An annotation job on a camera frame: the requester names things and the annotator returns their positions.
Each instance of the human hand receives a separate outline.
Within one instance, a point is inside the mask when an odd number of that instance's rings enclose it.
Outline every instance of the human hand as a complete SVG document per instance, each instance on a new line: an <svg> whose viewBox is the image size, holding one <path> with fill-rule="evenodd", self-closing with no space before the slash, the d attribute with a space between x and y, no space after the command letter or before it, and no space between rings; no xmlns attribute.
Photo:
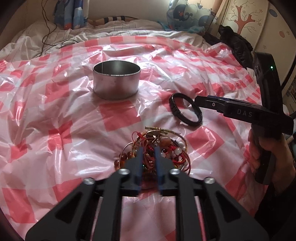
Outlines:
<svg viewBox="0 0 296 241"><path fill-rule="evenodd" d="M248 141L250 142L249 163L254 173L260 166L260 150L255 145L252 129L249 132ZM296 173L288 144L283 134L280 140L259 137L259 144L263 149L271 151L276 157L275 170L271 181L276 193L280 194L291 184Z"/></svg>

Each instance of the black handle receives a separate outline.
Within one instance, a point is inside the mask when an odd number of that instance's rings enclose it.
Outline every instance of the black handle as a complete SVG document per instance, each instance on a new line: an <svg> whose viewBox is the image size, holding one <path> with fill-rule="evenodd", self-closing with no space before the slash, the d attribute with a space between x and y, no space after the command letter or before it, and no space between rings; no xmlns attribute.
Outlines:
<svg viewBox="0 0 296 241"><path fill-rule="evenodd" d="M259 144L259 137L269 137L280 140L281 133L274 129L268 129L257 125L252 125L255 145L260 150L260 166L255 173L255 180L258 183L269 185L274 173L276 157L270 151L264 150Z"/></svg>

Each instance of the silver screw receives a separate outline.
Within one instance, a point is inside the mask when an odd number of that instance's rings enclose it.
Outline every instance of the silver screw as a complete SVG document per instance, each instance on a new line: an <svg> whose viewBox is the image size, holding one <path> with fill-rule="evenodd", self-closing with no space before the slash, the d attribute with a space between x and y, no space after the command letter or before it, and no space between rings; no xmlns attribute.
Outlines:
<svg viewBox="0 0 296 241"><path fill-rule="evenodd" d="M212 177L207 177L205 178L205 183L206 184L213 184L215 182L215 179Z"/></svg>
<svg viewBox="0 0 296 241"><path fill-rule="evenodd" d="M121 175L127 175L130 173L129 169L119 169L118 170L118 173L121 174Z"/></svg>
<svg viewBox="0 0 296 241"><path fill-rule="evenodd" d="M180 170L177 169L177 168L173 168L173 169L170 170L170 174L172 174L172 175L177 175L179 173L180 173Z"/></svg>
<svg viewBox="0 0 296 241"><path fill-rule="evenodd" d="M85 179L83 180L83 183L86 184L86 185L93 185L95 182L96 182L96 181L95 181L93 178L90 178L90 177L85 178Z"/></svg>

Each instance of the braided black bracelet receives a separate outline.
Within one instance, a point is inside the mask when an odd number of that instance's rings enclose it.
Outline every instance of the braided black bracelet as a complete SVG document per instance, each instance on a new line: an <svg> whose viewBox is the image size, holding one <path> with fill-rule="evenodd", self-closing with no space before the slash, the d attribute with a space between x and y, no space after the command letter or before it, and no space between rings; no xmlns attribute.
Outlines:
<svg viewBox="0 0 296 241"><path fill-rule="evenodd" d="M174 98L182 98L188 101L192 105L193 111L196 114L198 121L191 121L188 118L186 118L177 107ZM173 115L180 119L182 122L186 123L187 125L198 126L202 122L202 112L200 108L194 103L193 99L191 99L189 96L184 95L182 93L174 93L170 96L169 103Z"/></svg>

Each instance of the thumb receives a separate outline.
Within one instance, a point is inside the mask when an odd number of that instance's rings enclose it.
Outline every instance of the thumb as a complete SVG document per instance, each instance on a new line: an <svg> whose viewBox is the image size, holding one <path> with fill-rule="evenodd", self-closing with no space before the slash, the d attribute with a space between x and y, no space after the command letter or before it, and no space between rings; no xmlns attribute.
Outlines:
<svg viewBox="0 0 296 241"><path fill-rule="evenodd" d="M259 144L264 150L271 151L276 158L280 158L284 154L285 144L283 135L281 135L280 140L259 137Z"/></svg>

